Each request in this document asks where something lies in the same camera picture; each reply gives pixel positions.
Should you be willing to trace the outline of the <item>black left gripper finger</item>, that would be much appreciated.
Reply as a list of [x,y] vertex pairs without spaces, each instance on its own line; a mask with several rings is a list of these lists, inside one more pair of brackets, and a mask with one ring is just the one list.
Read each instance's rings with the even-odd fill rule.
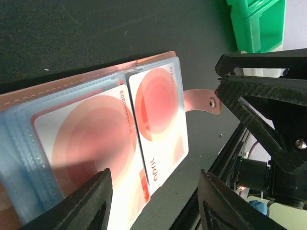
[[53,208],[21,230],[106,230],[113,187],[111,170],[98,172]]

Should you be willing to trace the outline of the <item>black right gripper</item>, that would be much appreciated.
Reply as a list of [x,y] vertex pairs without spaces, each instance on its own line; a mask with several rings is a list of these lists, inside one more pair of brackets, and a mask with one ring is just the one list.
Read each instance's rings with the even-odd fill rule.
[[[299,139],[307,140],[306,80],[222,79],[215,94],[276,161],[238,157],[236,184],[263,192],[276,203],[306,210],[307,150],[295,145]],[[198,202],[204,230],[285,229],[204,169]]]

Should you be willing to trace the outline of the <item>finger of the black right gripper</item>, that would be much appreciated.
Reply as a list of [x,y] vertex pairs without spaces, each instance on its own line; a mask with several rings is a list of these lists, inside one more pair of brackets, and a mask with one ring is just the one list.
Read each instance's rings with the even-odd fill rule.
[[281,77],[282,83],[306,83],[307,50],[305,48],[254,54],[224,54],[215,66],[221,82],[272,83],[277,78],[235,75],[235,68],[288,69],[288,77]]

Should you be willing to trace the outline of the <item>pink leather card holder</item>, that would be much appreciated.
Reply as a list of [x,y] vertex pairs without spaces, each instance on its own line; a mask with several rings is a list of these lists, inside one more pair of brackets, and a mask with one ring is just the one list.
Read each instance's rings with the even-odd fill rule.
[[0,227],[129,230],[189,153],[186,113],[221,112],[184,90],[173,51],[0,96]]

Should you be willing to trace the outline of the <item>red april card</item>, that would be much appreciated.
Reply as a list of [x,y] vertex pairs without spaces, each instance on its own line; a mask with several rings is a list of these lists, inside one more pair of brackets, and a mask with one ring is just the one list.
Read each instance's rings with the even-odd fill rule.
[[129,76],[149,194],[153,195],[189,152],[180,62],[142,66]]

